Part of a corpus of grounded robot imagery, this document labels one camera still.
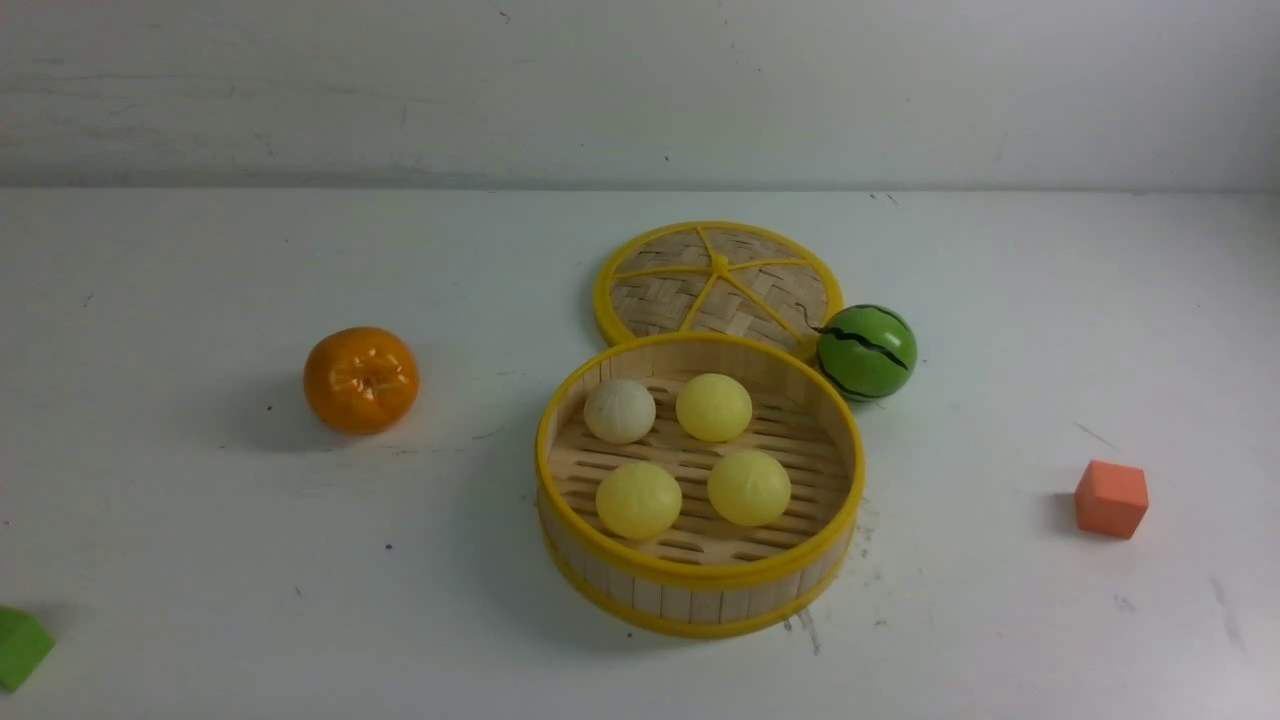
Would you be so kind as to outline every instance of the green block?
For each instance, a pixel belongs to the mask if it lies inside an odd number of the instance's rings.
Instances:
[[[54,638],[40,620],[0,605],[0,689],[17,692],[51,650]]]

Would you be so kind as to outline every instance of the woven bamboo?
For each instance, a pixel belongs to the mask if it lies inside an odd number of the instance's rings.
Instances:
[[[805,322],[842,306],[840,286],[812,252],[771,231],[726,222],[668,225],[634,238],[605,263],[595,315],[605,338],[675,332],[745,337],[809,360]]]
[[[676,392],[707,372],[751,393],[751,424],[727,443],[694,439],[675,418]],[[657,401],[654,429],[636,443],[604,443],[582,424],[588,393],[611,378],[637,379]],[[714,462],[749,447],[776,457],[792,483],[785,514],[762,528],[723,520],[707,498]],[[669,530],[628,541],[600,523],[595,488],[639,460],[666,468],[684,503]],[[543,416],[536,464],[538,510],[564,577],[627,621],[686,637],[753,632],[812,602],[845,556],[863,488],[858,429],[831,386],[773,347],[710,333],[648,337],[580,368]]]

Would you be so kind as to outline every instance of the tangerine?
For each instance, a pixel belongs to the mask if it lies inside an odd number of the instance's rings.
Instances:
[[[380,433],[417,400],[417,361],[404,341],[381,328],[347,328],[307,355],[302,389],[316,418],[348,434]]]

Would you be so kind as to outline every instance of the toy food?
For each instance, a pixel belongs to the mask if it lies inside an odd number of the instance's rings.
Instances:
[[[791,502],[791,479],[767,452],[744,450],[712,468],[707,495],[726,520],[754,528],[777,520]]]
[[[625,538],[645,539],[666,530],[680,516],[680,483],[653,462],[631,462],[613,470],[595,491],[604,527]]]
[[[814,328],[818,369],[850,400],[897,392],[915,369],[915,334],[897,313],[879,305],[854,305]]]
[[[608,380],[591,391],[582,420],[591,434],[613,445],[628,445],[653,429],[658,407],[639,380]]]
[[[1082,530],[1129,539],[1147,514],[1142,468],[1094,460],[1075,488],[1075,523]]]
[[[321,340],[302,372],[311,411],[340,433],[385,430],[413,406],[417,387],[413,354],[380,328],[348,328]]]
[[[751,421],[751,396],[742,383],[728,375],[704,373],[680,388],[676,419],[686,433],[700,441],[733,439]]]

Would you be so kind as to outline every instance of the watermelon ball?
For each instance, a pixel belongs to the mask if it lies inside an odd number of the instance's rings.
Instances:
[[[818,370],[849,400],[888,397],[915,369],[915,334],[888,307],[845,307],[814,329],[820,334]]]

